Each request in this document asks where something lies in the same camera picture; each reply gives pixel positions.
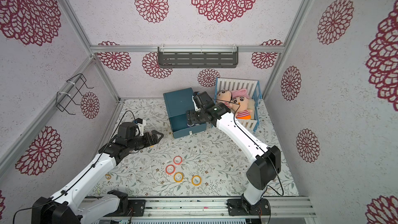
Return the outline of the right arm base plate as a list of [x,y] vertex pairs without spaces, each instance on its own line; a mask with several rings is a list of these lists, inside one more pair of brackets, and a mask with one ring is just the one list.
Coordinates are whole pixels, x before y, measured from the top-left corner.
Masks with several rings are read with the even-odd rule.
[[251,205],[244,198],[227,199],[227,209],[230,216],[269,216],[271,214],[271,207],[266,199],[261,199],[255,205]]

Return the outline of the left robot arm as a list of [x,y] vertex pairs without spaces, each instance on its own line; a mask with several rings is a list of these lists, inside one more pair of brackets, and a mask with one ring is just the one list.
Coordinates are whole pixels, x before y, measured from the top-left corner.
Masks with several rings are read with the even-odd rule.
[[102,177],[113,170],[132,151],[159,143],[164,135],[152,130],[122,144],[111,139],[100,148],[94,159],[66,186],[50,198],[39,198],[32,206],[33,224],[91,224],[106,215],[131,213],[128,195],[111,190],[105,196],[81,207],[82,201]]

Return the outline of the teal top drawer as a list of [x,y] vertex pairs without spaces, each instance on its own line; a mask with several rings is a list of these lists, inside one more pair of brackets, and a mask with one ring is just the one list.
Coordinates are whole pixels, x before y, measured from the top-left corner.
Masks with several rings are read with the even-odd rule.
[[171,117],[169,121],[175,139],[203,132],[207,129],[206,123],[188,125],[187,114]]

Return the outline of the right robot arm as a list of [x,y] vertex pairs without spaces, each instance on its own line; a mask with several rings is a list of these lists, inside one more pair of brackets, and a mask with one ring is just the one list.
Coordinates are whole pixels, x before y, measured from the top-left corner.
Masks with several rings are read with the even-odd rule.
[[250,133],[224,104],[202,106],[186,111],[187,123],[211,123],[226,134],[241,149],[251,163],[246,172],[249,185],[242,196],[248,207],[258,205],[268,184],[279,177],[281,152],[277,146],[268,146]]

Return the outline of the teal drawer cabinet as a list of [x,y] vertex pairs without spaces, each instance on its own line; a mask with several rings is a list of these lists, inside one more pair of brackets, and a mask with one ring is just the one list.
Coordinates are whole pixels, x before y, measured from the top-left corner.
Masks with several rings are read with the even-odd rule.
[[194,110],[193,89],[186,88],[163,94],[168,117],[188,124],[187,112]]

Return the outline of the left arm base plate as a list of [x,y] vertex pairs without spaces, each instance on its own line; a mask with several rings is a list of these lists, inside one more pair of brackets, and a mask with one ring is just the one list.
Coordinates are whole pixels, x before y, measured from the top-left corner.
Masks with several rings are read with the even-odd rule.
[[108,217],[143,217],[146,200],[123,200],[116,211],[108,214]]

